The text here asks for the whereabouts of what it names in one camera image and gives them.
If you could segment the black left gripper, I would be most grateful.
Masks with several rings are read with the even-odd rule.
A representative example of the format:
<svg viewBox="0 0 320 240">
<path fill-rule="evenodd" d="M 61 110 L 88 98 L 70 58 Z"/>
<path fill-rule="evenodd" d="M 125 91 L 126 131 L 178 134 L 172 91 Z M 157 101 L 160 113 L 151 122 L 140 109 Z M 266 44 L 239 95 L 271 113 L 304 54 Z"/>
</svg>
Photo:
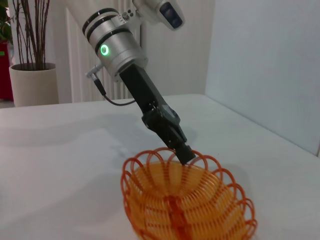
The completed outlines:
<svg viewBox="0 0 320 240">
<path fill-rule="evenodd" d="M 176 135 L 180 133 L 180 120 L 172 112 L 146 71 L 132 64 L 119 74 L 142 111 L 142 121 L 154 131 L 165 145 L 176 149 Z"/>
</svg>

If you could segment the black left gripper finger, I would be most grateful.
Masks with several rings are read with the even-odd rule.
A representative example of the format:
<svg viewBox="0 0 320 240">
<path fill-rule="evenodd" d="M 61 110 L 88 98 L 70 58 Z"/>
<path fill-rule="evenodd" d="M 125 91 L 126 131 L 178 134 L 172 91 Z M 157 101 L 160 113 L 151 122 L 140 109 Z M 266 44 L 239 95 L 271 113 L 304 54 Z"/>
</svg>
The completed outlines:
<svg viewBox="0 0 320 240">
<path fill-rule="evenodd" d="M 193 160 L 196 155 L 193 153 L 193 150 L 187 143 L 187 138 L 182 130 L 182 128 L 178 125 L 173 128 L 174 129 L 174 138 L 172 140 L 173 149 L 175 150 L 176 156 L 179 159 L 182 165 L 187 164 L 191 160 Z"/>
</svg>

